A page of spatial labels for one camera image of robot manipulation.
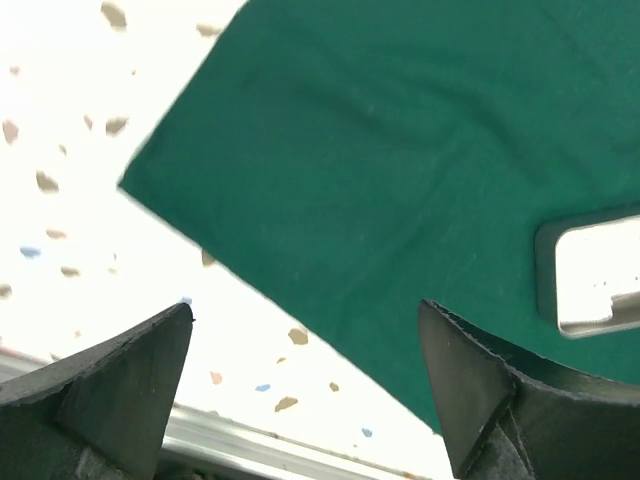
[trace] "dark green fabric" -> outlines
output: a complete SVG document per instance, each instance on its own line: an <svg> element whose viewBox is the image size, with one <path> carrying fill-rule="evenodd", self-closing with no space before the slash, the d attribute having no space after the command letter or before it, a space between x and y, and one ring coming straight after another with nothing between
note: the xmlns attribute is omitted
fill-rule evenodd
<svg viewBox="0 0 640 480"><path fill-rule="evenodd" d="M121 186L431 425L418 302L640 383L536 313L546 220L640 200L640 3L253 0Z"/></svg>

